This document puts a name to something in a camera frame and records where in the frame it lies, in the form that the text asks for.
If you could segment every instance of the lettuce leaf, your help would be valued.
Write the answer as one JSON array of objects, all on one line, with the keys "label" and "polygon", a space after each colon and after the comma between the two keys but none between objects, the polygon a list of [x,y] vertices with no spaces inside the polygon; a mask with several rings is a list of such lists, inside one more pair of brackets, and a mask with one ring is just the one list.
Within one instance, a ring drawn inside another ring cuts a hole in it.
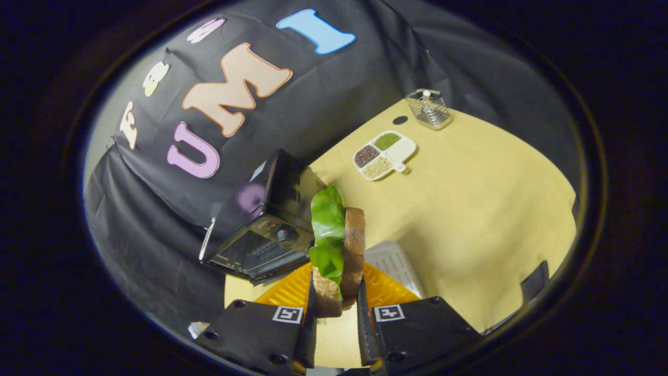
[{"label": "lettuce leaf", "polygon": [[341,296],[345,204],[336,187],[327,187],[313,196],[311,225],[315,236],[315,245],[309,250],[311,263],[320,269],[322,277],[336,282]]},{"label": "lettuce leaf", "polygon": [[316,193],[311,200],[311,225],[315,241],[334,237],[343,239],[345,235],[345,204],[335,186]]}]

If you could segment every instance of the oven knob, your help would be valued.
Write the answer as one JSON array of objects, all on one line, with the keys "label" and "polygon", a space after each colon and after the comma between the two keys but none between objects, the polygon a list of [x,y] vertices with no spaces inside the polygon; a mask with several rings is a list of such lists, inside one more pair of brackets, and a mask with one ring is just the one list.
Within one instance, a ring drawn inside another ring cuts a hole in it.
[{"label": "oven knob", "polygon": [[290,228],[282,228],[279,231],[276,231],[276,240],[279,244],[288,244],[299,238],[299,234]]}]

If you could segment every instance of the letter m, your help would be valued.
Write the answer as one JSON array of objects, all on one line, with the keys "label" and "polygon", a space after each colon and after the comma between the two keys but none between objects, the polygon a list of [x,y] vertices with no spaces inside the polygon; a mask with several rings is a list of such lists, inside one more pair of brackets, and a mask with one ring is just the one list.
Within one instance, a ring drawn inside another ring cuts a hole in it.
[{"label": "letter m", "polygon": [[244,115],[231,113],[223,106],[255,108],[255,101],[246,83],[253,85],[257,96],[270,96],[292,77],[290,69],[279,69],[251,51],[242,43],[232,48],[220,60],[225,83],[196,84],[183,99],[183,109],[197,108],[222,128],[222,135],[232,136],[243,124]]}]

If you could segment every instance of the table surface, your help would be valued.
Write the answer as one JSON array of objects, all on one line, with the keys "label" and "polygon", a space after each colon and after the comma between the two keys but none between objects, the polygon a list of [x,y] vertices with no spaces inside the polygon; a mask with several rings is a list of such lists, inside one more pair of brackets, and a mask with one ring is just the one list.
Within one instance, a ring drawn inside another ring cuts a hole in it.
[{"label": "table surface", "polygon": [[[313,164],[346,206],[364,209],[367,248],[385,240],[406,252],[427,296],[442,296],[477,331],[522,306],[520,283],[547,260],[550,276],[575,237],[575,192],[542,154],[514,135],[450,110],[442,130],[419,124],[401,100],[360,126]],[[395,125],[398,116],[408,121]],[[394,130],[417,151],[391,172],[368,181],[352,156],[379,133]],[[254,300],[275,284],[251,286],[228,277],[225,304]],[[319,320],[316,364],[359,367],[354,307]]]}]

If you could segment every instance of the sandwich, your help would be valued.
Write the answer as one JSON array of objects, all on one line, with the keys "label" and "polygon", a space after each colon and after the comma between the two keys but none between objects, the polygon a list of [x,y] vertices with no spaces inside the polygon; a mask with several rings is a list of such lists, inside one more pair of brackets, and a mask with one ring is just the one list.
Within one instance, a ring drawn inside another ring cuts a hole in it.
[{"label": "sandwich", "polygon": [[315,244],[309,257],[316,315],[338,317],[353,304],[362,281],[364,211],[346,207],[339,190],[330,186],[313,196],[311,221]]}]

